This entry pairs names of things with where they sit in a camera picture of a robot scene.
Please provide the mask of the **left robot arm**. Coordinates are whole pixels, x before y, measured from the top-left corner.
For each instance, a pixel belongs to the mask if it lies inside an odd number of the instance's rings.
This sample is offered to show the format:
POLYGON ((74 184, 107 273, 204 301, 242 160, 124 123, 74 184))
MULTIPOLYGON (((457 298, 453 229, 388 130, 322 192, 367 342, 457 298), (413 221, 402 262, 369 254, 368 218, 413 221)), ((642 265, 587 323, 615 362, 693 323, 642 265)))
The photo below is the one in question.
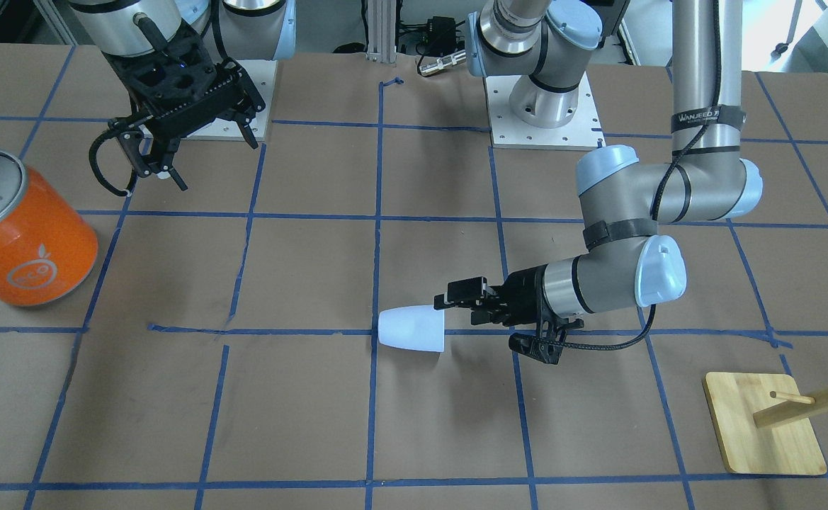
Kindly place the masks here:
MULTIPOLYGON (((518 120, 559 128, 578 112, 579 82, 604 22, 579 1, 489 1, 467 20, 475 77, 516 75, 518 120)), ((650 307, 683 295, 688 276, 661 224, 714 222, 761 200, 756 164, 741 158, 743 4, 672 4, 671 159, 641 164, 626 145, 599 147, 576 167, 586 253, 508 275, 450 283, 436 310, 462 307, 471 322, 559 325, 584 314, 650 307)))

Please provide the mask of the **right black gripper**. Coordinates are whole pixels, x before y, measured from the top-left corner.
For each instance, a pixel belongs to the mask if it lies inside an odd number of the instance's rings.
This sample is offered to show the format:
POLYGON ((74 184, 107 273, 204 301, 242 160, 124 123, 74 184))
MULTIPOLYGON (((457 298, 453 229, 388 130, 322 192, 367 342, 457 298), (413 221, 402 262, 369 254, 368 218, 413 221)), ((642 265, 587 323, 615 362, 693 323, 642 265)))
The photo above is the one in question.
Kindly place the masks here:
POLYGON ((178 146, 216 118, 232 120, 246 144, 259 147, 251 123, 266 103, 244 67, 230 57, 213 62, 187 23, 181 23, 171 38, 152 21, 136 21, 135 28, 149 43, 148 54, 106 56, 133 102, 131 115, 107 123, 132 165, 133 178, 166 174, 186 191, 174 167, 178 146), (152 135, 148 154, 140 149, 144 126, 152 135))

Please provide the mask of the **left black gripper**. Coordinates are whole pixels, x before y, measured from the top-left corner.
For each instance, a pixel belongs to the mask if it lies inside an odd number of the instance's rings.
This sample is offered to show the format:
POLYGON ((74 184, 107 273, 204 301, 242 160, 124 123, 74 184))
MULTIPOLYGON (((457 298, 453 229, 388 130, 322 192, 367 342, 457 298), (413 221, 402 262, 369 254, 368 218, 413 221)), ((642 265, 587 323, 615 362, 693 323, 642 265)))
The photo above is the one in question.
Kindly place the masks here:
POLYGON ((515 271, 500 286, 491 286, 485 277, 449 282, 446 292, 433 298, 433 309, 469 309, 472 326, 540 323, 546 268, 536 266, 515 271))

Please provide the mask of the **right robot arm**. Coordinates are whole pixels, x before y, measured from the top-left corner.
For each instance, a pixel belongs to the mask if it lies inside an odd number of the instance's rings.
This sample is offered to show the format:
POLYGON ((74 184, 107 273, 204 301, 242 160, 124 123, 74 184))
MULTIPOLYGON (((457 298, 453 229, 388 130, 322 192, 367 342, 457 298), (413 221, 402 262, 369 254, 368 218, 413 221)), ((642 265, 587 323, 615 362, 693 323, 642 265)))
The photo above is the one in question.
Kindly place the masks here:
POLYGON ((122 81, 131 113, 112 118, 92 142, 88 162, 110 193, 128 197, 139 178, 167 176, 183 139, 235 123, 251 148, 251 125, 267 103, 242 59, 286 60, 296 52, 294 1, 72 1, 71 9, 122 81))

